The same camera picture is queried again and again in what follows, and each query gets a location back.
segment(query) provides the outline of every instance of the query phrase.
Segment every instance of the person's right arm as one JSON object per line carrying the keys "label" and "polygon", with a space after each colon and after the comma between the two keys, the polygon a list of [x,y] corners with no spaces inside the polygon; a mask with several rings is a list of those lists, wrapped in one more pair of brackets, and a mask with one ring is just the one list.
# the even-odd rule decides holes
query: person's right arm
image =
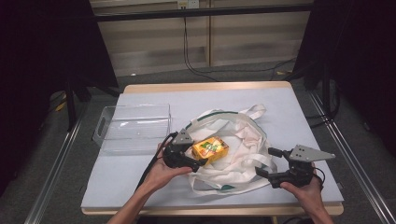
{"label": "person's right arm", "polygon": [[301,207],[316,224],[333,224],[332,218],[324,208],[320,194],[320,182],[313,177],[309,185],[297,188],[291,183],[280,184],[282,189],[292,193],[300,202]]}

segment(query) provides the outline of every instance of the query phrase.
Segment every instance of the table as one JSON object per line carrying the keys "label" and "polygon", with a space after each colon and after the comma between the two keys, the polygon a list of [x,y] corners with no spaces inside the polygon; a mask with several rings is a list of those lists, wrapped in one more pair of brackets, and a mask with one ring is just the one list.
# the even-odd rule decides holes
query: table
{"label": "table", "polygon": [[[147,85],[133,85],[133,86],[128,86],[124,90],[124,94],[120,97],[118,104],[125,105],[128,104],[127,102],[131,99],[133,99],[134,104],[141,104],[141,103],[154,103],[158,104],[158,102],[155,102],[155,99],[159,102],[163,103],[163,99],[169,99],[170,101],[173,100],[172,98],[167,98],[168,96],[179,96],[179,104],[171,104],[171,107],[174,109],[183,109],[183,106],[186,106],[188,103],[186,99],[188,99],[191,94],[198,94],[200,96],[205,96],[204,98],[209,101],[216,101],[215,98],[217,99],[222,99],[222,98],[227,98],[227,96],[230,96],[230,94],[236,94],[236,93],[241,93],[239,94],[240,97],[243,97],[241,95],[256,95],[257,93],[262,95],[262,99],[265,99],[267,101],[268,105],[268,118],[271,118],[270,120],[262,120],[262,122],[267,122],[266,126],[268,127],[267,129],[264,128],[264,131],[267,132],[268,134],[268,139],[273,143],[274,147],[282,148],[282,147],[289,147],[290,144],[287,143],[288,141],[284,141],[284,139],[279,138],[279,134],[273,134],[272,131],[276,130],[276,127],[272,128],[275,124],[275,126],[283,126],[283,131],[285,132],[285,135],[282,135],[282,137],[287,136],[288,139],[290,139],[291,142],[296,142],[300,141],[299,144],[302,145],[310,145],[310,147],[318,147],[315,138],[312,135],[312,132],[309,130],[309,126],[306,123],[306,120],[304,119],[304,115],[301,111],[301,108],[298,105],[297,99],[295,98],[295,95],[293,93],[292,87],[289,84],[289,82],[285,81],[280,81],[280,82],[216,82],[216,83],[180,83],[180,84],[147,84]],[[238,101],[238,106],[243,105],[243,104],[249,104],[249,102],[243,102],[243,101]],[[233,102],[231,103],[226,103],[224,102],[223,106],[230,106],[234,105],[236,106]],[[275,116],[274,114],[282,114],[285,113],[285,115],[292,116],[292,118],[279,118],[279,116]],[[174,120],[174,129],[173,131],[176,131],[180,128],[181,123],[185,123],[186,120],[183,120],[182,115],[178,114],[177,111],[172,111],[173,116],[175,115],[175,120]],[[294,132],[293,134],[289,134],[288,130],[292,130],[292,127],[285,127],[285,124],[282,124],[282,120],[286,120],[287,122],[296,122],[296,123],[291,123],[290,126],[298,127],[298,130],[302,130],[301,132]],[[145,163],[148,161],[150,157],[146,158],[141,158],[141,160],[133,159],[133,158],[106,158],[102,157],[99,155],[98,160],[96,161],[96,164],[92,170],[92,177],[90,178],[90,183],[87,188],[86,194],[84,196],[83,203],[81,205],[82,212],[86,215],[103,215],[103,214],[115,214],[117,210],[119,209],[116,205],[122,206],[123,202],[120,202],[121,200],[126,200],[129,198],[127,196],[119,197],[116,202],[110,203],[106,201],[105,203],[100,203],[100,200],[96,200],[95,196],[97,196],[98,192],[101,192],[100,194],[103,195],[103,192],[105,192],[107,189],[103,187],[102,185],[98,184],[101,183],[101,178],[106,178],[107,181],[108,178],[113,178],[114,173],[108,172],[106,167],[110,165],[120,165],[122,163],[121,160],[135,160],[134,162],[142,161]],[[287,163],[284,160],[277,160],[275,158],[275,163],[278,164],[278,171],[281,172],[282,169],[286,169]],[[326,173],[326,183],[325,183],[325,189],[323,190],[323,200],[325,202],[326,209],[331,215],[340,215],[344,211],[344,207],[342,205],[343,198],[339,192],[339,189],[336,187],[335,182],[332,178],[332,174],[327,166],[327,163],[325,161],[319,161],[316,163],[317,167],[320,167],[324,172]],[[130,178],[138,178],[139,172],[136,171],[136,175],[130,173],[129,175],[132,175]],[[135,181],[127,181],[123,183],[123,179],[119,179],[118,181],[121,181],[120,185],[131,185]],[[301,215],[304,213],[304,210],[299,206],[295,198],[288,194],[285,193],[283,189],[272,189],[270,186],[261,188],[261,189],[256,189],[253,190],[249,193],[244,194],[243,196],[241,195],[234,195],[234,196],[228,196],[225,198],[219,198],[219,197],[214,197],[215,202],[212,202],[210,199],[207,199],[207,202],[204,202],[202,200],[203,197],[197,197],[197,196],[191,196],[189,195],[189,200],[191,204],[187,204],[189,202],[183,201],[181,199],[181,203],[183,206],[180,206],[180,203],[178,202],[163,202],[162,197],[167,197],[164,194],[161,194],[161,192],[166,192],[166,194],[169,194],[170,197],[175,196],[174,192],[174,186],[177,186],[180,188],[180,184],[185,183],[183,179],[178,178],[177,180],[172,180],[169,186],[166,186],[164,189],[161,189],[159,193],[156,192],[150,198],[146,204],[146,206],[143,208],[141,211],[140,215],[142,216],[229,216],[232,214],[232,216],[285,216],[285,215]],[[98,188],[102,188],[104,190],[103,192],[101,190],[96,191]],[[130,191],[130,189],[133,189],[132,186],[126,186],[124,187],[125,191],[128,191],[129,189],[129,195],[132,194],[133,192]],[[183,193],[188,192],[185,188],[182,188],[182,192],[178,195],[179,197],[182,197]],[[244,204],[233,204],[232,206],[229,205],[229,202],[232,202],[232,198],[238,199],[238,197],[244,197],[244,198],[250,198],[251,201],[256,200],[257,193],[264,194],[268,199],[265,199],[267,201],[260,201],[258,200],[255,203],[249,204],[249,203],[244,203]]]}

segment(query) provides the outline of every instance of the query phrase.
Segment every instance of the yellow package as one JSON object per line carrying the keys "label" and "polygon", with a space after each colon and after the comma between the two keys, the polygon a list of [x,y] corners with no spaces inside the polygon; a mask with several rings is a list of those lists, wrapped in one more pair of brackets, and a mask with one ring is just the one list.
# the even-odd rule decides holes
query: yellow package
{"label": "yellow package", "polygon": [[219,137],[211,137],[192,146],[192,156],[196,160],[208,159],[206,164],[227,156],[228,145]]}

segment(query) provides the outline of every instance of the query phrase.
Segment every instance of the gray floor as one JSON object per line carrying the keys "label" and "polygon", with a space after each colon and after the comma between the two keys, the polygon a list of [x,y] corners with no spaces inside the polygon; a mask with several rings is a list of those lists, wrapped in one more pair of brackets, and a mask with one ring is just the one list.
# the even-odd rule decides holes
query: gray floor
{"label": "gray floor", "polygon": [[[221,67],[220,69],[262,70],[274,65],[275,63],[244,64]],[[292,64],[288,64],[279,70],[289,70],[291,68]],[[256,73],[223,71],[207,73],[206,75],[219,81],[256,81],[269,80],[272,71]],[[275,75],[274,80],[281,78],[282,76]],[[119,78],[121,91],[129,84],[206,81],[211,80],[206,77],[198,77],[188,70]],[[291,84],[305,114],[307,116],[316,115],[318,112],[308,92],[304,90],[302,81],[294,80]],[[79,209],[92,166],[99,151],[99,147],[93,141],[87,141],[87,139],[92,137],[102,108],[106,105],[114,105],[117,102],[117,99],[105,95],[99,90],[91,89],[91,92],[92,100],[89,103],[86,105],[78,103],[78,108],[87,106],[87,111],[82,118],[77,138],[67,155],[56,188],[51,194],[43,217],[40,219],[41,223],[106,223],[109,218],[108,216],[85,216]],[[309,120],[312,124],[319,121],[320,119]],[[396,195],[393,193],[396,187],[396,175],[393,173],[396,170],[395,158],[384,149],[381,140],[375,133],[366,131],[363,126],[364,121],[343,97],[335,122],[356,154],[364,171],[386,200],[390,211],[394,213],[396,211]],[[21,169],[19,178],[9,184],[5,194],[0,199],[0,223],[23,223],[27,218],[63,145],[67,135],[67,125],[65,109],[60,112],[52,111],[49,113],[30,160]],[[333,152],[338,158],[343,157],[325,125],[312,131],[322,150]],[[328,164],[336,182],[342,187],[341,192],[345,198],[343,203],[345,212],[341,216],[335,217],[335,222],[346,224],[381,223],[345,160],[329,161]],[[287,217],[279,217],[278,222],[282,223],[286,219]],[[185,217],[162,217],[158,220],[158,223],[192,223],[195,220]],[[262,223],[262,217],[224,217],[221,220],[223,223]]]}

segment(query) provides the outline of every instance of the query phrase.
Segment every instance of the hand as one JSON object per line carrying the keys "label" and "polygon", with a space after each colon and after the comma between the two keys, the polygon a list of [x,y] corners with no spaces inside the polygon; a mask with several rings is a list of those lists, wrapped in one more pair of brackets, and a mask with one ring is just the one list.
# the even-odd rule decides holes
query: hand
{"label": "hand", "polygon": [[169,181],[177,175],[186,175],[192,172],[190,167],[169,168],[163,161],[163,152],[158,154],[158,160],[154,163],[151,170],[143,182],[147,187],[152,190],[163,188]]}
{"label": "hand", "polygon": [[300,188],[288,182],[281,183],[280,187],[292,193],[297,198],[301,207],[315,223],[332,223],[332,219],[324,208],[320,194],[320,181],[316,177],[312,177],[309,185]]}

